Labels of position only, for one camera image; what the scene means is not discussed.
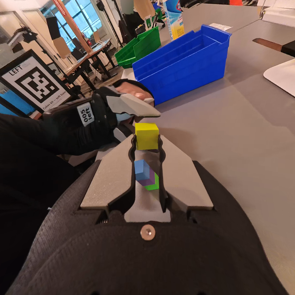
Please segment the black square panel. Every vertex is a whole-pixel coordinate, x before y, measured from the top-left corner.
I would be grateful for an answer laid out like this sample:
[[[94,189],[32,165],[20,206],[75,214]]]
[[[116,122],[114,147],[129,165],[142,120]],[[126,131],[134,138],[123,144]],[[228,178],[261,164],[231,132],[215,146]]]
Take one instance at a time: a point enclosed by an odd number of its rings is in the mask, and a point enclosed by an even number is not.
[[[48,17],[46,18],[47,26],[49,29],[50,37],[52,40],[58,39],[61,37],[61,33],[58,27],[57,17]]]

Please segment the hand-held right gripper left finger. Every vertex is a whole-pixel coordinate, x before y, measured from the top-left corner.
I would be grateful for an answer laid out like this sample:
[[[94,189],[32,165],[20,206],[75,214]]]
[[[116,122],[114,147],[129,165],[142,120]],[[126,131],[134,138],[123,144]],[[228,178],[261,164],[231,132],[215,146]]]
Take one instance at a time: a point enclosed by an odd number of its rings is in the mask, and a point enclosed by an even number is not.
[[[129,210],[135,202],[136,136],[102,158],[80,205],[84,210]]]

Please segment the person's left forearm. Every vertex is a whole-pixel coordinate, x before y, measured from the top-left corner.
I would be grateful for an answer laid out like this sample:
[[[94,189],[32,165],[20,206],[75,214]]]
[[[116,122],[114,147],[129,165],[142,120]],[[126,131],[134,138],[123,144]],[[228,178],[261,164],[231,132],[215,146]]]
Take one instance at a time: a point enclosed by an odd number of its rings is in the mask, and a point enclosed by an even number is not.
[[[1,114],[1,131],[16,135],[55,155],[80,156],[113,142],[113,132],[98,120],[75,127],[63,120],[34,120]]]

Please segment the white paper sheet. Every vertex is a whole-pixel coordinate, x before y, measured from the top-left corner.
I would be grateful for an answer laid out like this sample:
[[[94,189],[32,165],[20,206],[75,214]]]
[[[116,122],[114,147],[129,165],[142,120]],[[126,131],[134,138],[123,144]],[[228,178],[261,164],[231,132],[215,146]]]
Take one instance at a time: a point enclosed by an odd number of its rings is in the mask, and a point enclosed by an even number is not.
[[[219,29],[221,31],[228,31],[229,29],[231,29],[231,26],[227,26],[227,25],[223,25],[223,24],[218,24],[218,23],[211,23],[209,24],[209,26]]]

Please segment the green foam cube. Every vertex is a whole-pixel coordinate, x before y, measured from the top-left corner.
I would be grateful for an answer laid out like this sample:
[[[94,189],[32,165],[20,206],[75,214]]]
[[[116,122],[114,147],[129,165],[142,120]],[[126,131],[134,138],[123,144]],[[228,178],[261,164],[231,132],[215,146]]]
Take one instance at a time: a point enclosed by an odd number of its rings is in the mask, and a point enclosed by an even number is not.
[[[154,177],[155,177],[155,183],[145,186],[146,190],[152,191],[152,190],[159,189],[159,177],[156,173],[154,173]]]

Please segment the wooden desk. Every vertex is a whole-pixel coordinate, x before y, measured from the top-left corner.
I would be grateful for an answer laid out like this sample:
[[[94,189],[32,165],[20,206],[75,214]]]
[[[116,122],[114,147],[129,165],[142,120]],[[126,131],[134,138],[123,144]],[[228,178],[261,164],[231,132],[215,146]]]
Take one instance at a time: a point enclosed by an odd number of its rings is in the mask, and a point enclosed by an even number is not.
[[[111,39],[107,39],[106,41],[98,43],[95,47],[93,47],[93,51],[91,53],[86,54],[83,58],[79,59],[72,67],[70,67],[64,74],[64,78],[67,79],[69,84],[72,84],[79,76],[83,78],[83,80],[87,83],[91,90],[96,90],[95,85],[91,82],[91,80],[86,76],[85,70],[93,66],[90,61],[93,61],[94,65],[100,65],[103,72],[107,76],[106,80],[109,80],[117,75],[115,71],[118,67],[118,64],[114,64],[112,58],[109,56],[106,48],[111,44]],[[99,53],[103,52],[109,63],[114,69],[113,72],[109,72],[103,62],[99,59]]]

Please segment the studio light on tripod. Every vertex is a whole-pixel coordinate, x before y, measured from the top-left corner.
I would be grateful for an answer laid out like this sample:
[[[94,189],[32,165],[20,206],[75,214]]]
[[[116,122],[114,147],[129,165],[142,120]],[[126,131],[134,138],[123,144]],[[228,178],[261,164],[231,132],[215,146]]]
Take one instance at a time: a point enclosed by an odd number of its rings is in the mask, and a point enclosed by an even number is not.
[[[13,36],[6,42],[6,44],[11,48],[15,48],[17,44],[20,42],[25,43],[31,43],[32,41],[35,41],[39,47],[42,49],[42,52],[46,54],[50,60],[57,66],[58,69],[61,69],[57,62],[54,60],[54,58],[49,54],[49,52],[41,45],[41,43],[38,40],[38,34],[33,32],[29,27],[22,26],[21,28],[17,29]]]

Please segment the black flat tablet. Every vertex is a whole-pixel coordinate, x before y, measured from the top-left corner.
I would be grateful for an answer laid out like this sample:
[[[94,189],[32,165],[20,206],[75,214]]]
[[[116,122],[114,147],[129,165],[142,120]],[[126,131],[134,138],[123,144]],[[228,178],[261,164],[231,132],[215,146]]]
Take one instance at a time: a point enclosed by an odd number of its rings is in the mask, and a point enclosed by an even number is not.
[[[265,47],[271,48],[275,51],[279,51],[289,56],[295,57],[295,41],[291,41],[289,43],[281,45],[266,39],[255,38],[253,39],[253,42],[263,45]]]

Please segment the white laptop stand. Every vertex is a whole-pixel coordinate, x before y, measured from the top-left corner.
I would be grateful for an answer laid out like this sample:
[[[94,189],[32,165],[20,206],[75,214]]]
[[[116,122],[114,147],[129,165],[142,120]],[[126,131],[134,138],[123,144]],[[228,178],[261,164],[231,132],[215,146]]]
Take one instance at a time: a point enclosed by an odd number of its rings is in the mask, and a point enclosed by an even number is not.
[[[259,0],[257,6],[261,7],[260,20],[295,28],[294,0]],[[264,78],[294,97],[295,58],[269,68],[264,72]]]

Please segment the purple foam cube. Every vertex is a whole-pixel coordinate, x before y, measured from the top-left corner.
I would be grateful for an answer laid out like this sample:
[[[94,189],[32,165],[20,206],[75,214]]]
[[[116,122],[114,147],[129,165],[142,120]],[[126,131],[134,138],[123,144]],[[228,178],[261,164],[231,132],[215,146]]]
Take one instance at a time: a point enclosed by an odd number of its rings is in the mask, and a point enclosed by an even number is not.
[[[154,173],[153,169],[148,167],[148,169],[146,169],[145,172],[148,172],[148,174],[144,174],[144,173],[136,174],[136,180],[142,186],[154,185],[155,184],[155,173]]]

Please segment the disinfectant wipes canister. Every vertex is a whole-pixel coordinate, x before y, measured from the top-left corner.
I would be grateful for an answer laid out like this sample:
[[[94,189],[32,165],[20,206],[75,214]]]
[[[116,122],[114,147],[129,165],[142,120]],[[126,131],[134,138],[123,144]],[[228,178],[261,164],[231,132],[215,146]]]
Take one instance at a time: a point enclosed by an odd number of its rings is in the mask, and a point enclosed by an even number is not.
[[[180,0],[163,0],[171,41],[185,34]]]

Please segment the person's left hand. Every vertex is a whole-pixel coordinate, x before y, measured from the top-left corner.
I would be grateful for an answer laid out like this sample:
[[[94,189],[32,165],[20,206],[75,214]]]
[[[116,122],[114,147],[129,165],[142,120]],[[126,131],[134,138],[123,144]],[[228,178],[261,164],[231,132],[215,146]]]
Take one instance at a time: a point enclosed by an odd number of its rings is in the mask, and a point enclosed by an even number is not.
[[[139,86],[134,84],[123,82],[119,86],[115,87],[115,89],[120,93],[128,93],[138,98],[141,101],[148,103],[149,105],[154,106],[154,98],[152,94],[148,91],[143,90]]]

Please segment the blue plastic bin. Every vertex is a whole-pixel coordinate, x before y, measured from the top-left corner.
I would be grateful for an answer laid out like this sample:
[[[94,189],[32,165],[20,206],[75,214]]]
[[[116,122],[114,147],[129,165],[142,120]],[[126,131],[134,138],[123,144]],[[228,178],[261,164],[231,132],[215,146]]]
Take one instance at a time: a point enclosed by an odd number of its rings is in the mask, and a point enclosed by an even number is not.
[[[155,105],[222,79],[231,33],[202,25],[133,63]]]

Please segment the yellow foam cube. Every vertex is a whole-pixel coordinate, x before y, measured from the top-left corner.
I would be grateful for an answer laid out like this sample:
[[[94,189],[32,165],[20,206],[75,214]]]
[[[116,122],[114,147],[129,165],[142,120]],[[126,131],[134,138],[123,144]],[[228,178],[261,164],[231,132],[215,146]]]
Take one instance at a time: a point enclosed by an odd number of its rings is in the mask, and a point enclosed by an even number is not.
[[[159,129],[155,123],[135,123],[136,149],[157,150]]]

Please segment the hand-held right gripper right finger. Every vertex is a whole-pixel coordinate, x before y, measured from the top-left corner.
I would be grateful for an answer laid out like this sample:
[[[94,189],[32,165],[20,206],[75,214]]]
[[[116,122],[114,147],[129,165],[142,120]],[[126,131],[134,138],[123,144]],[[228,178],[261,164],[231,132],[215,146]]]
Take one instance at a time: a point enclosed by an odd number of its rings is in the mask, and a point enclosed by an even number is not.
[[[214,205],[193,160],[163,135],[158,136],[158,150],[162,211],[212,210]]]

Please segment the wooden beam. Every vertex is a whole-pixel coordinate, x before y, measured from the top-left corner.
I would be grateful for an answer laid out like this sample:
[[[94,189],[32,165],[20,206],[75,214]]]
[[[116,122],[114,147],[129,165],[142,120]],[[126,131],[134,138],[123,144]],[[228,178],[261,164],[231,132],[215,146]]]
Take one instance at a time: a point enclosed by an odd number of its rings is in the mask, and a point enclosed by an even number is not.
[[[88,43],[85,41],[82,32],[76,25],[75,21],[73,20],[72,16],[68,12],[67,8],[63,4],[61,0],[53,0],[54,5],[57,7],[59,12],[64,17],[66,23],[69,25],[69,27],[72,29],[74,34],[76,35],[77,39],[81,43],[82,47],[85,49],[87,54],[91,54],[93,52],[91,46],[88,45]]]

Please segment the green plastic bin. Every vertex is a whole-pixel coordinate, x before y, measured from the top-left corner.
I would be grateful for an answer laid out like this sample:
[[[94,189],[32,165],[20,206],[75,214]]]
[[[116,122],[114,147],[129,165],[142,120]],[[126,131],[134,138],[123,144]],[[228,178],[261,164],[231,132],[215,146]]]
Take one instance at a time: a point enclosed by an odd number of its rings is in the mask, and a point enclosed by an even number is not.
[[[154,52],[160,46],[159,27],[156,26],[128,42],[115,54],[115,58],[118,65],[124,69],[132,68],[133,63]]]

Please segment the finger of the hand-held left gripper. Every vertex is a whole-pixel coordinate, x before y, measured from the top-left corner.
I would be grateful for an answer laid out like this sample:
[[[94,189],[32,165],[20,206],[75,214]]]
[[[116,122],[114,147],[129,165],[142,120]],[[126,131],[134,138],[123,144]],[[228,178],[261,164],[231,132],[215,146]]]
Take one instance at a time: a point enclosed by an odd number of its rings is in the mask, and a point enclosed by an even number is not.
[[[115,114],[128,114],[137,117],[161,116],[161,113],[153,106],[131,94],[121,94],[120,96],[107,95],[106,100],[111,111]]]
[[[113,136],[116,143],[121,143],[127,138],[127,136],[117,127],[113,130]]]

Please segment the blue foam cube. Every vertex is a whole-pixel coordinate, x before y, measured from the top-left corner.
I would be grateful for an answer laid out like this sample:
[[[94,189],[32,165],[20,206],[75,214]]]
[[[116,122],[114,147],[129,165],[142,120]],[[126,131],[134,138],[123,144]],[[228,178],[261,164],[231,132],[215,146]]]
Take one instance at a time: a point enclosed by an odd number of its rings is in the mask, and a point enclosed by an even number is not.
[[[138,182],[149,179],[150,167],[144,159],[136,160],[134,162],[134,167],[135,167],[135,178]]]

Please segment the tan chair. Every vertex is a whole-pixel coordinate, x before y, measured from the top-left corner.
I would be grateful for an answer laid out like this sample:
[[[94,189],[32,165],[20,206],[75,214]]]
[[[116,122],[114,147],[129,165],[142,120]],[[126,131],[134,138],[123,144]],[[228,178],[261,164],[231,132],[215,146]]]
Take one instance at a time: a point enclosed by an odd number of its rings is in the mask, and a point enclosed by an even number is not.
[[[61,59],[66,59],[71,54],[71,51],[70,51],[69,47],[67,46],[63,37],[59,37],[57,39],[54,39],[53,44],[54,44],[58,54],[60,55]]]

